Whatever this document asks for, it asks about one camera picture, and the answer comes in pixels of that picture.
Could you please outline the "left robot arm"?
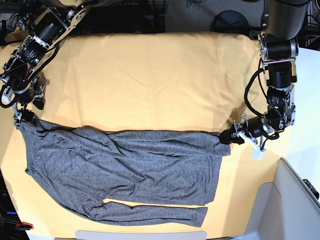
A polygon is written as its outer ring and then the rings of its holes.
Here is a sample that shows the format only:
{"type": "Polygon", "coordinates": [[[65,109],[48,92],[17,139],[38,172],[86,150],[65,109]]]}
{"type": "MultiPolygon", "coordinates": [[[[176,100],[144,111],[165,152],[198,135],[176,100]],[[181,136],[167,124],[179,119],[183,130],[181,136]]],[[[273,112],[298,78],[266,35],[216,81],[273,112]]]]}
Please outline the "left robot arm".
{"type": "Polygon", "coordinates": [[[260,150],[267,140],[277,140],[285,128],[295,122],[294,87],[297,82],[295,60],[299,54],[297,35],[308,11],[308,0],[270,1],[266,31],[259,36],[260,59],[257,71],[250,78],[245,91],[244,103],[255,114],[253,118],[241,117],[219,136],[221,144],[241,145],[251,141],[260,150]],[[255,80],[264,74],[267,90],[262,93],[267,111],[258,112],[248,96],[255,80]]]}

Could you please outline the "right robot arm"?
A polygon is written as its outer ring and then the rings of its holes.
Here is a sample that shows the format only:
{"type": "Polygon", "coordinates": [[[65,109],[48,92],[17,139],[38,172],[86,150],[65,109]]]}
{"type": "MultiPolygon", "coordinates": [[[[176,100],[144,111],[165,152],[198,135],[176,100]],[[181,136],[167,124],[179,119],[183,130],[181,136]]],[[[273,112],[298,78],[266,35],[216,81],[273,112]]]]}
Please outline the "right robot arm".
{"type": "Polygon", "coordinates": [[[61,41],[76,28],[97,0],[45,0],[45,10],[31,24],[30,32],[3,66],[0,106],[12,108],[15,125],[32,123],[32,103],[43,110],[46,85],[39,73],[55,58],[61,41]]]}

